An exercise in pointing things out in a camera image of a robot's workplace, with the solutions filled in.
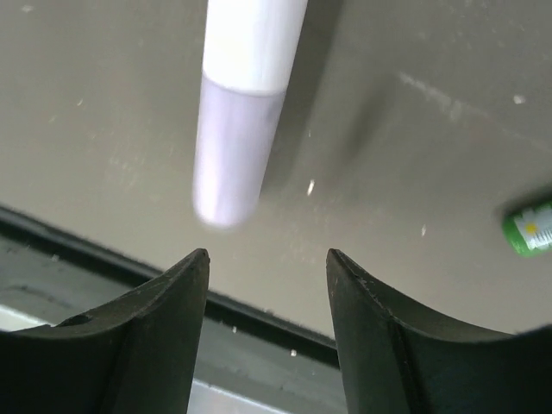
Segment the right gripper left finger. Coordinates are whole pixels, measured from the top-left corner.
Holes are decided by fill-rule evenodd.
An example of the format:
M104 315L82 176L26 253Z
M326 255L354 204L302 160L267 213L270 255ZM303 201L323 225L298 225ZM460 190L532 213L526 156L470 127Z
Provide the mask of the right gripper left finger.
M184 413L209 284L199 248L107 304L1 334L3 413Z

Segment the white lavender tube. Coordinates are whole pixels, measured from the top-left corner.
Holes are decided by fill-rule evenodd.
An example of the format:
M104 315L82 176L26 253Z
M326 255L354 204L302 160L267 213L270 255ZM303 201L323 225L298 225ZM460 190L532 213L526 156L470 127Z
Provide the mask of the white lavender tube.
M217 229L254 212L307 3L207 3L193 168L195 213Z

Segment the green mascara tube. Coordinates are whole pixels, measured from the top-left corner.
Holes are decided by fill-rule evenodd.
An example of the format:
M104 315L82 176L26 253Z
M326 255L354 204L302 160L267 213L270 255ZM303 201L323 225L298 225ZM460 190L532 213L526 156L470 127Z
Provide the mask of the green mascara tube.
M525 207L502 222L505 239L513 250L531 257L551 250L551 202Z

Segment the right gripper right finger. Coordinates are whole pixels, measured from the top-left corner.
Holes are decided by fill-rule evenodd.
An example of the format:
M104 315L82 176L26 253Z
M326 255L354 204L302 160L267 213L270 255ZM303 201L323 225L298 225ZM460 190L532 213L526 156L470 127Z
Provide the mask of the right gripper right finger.
M446 316L331 249L327 287L351 413L548 413L551 328L517 334Z

